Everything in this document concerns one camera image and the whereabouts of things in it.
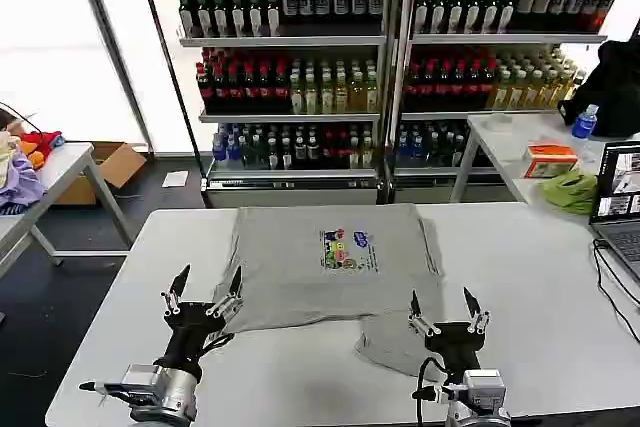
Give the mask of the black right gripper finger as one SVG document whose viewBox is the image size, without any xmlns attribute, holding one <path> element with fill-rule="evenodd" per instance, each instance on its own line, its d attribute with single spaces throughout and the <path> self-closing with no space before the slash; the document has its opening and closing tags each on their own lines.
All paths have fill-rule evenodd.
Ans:
<svg viewBox="0 0 640 427">
<path fill-rule="evenodd" d="M 468 331 L 470 333 L 485 333 L 490 321 L 489 312 L 481 308 L 478 299 L 469 289 L 464 287 L 463 293 L 470 316 Z"/>
<path fill-rule="evenodd" d="M 412 291 L 408 324 L 410 328 L 419 336 L 437 336 L 441 334 L 441 329 L 438 328 L 422 313 L 419 299 L 415 290 Z"/>
</svg>

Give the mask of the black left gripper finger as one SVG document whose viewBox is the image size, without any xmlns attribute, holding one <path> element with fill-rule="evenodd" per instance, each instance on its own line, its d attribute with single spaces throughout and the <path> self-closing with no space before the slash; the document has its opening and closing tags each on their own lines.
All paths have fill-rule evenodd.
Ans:
<svg viewBox="0 0 640 427">
<path fill-rule="evenodd" d="M 164 312 L 165 317 L 171 315 L 177 315 L 180 313 L 180 299 L 186 287 L 191 265 L 187 264 L 182 271 L 173 279 L 169 289 L 161 293 L 161 297 L 164 299 L 166 309 Z"/>
<path fill-rule="evenodd" d="M 205 311 L 205 316 L 213 319 L 231 320 L 243 303 L 242 285 L 242 267 L 238 266 L 228 292 Z"/>
</svg>

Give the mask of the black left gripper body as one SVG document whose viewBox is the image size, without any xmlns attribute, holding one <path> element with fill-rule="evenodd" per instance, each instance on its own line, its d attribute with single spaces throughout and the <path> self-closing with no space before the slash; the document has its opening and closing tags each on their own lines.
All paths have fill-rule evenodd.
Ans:
<svg viewBox="0 0 640 427">
<path fill-rule="evenodd" d="M 226 331 L 227 320 L 205 316 L 213 303 L 181 302 L 180 313 L 165 317 L 171 337 L 164 355 L 155 366 L 186 373 L 201 373 L 200 359 L 208 352 L 223 347 L 234 337 Z"/>
</svg>

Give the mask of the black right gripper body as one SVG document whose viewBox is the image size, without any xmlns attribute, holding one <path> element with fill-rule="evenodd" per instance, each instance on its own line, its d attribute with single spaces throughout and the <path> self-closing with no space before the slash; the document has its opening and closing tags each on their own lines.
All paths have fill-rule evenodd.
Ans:
<svg viewBox="0 0 640 427">
<path fill-rule="evenodd" d="M 461 383 L 468 370 L 480 370 L 477 352 L 484 347 L 485 328 L 470 322 L 439 322 L 438 333 L 429 334 L 425 347 L 444 362 L 446 383 Z"/>
</svg>

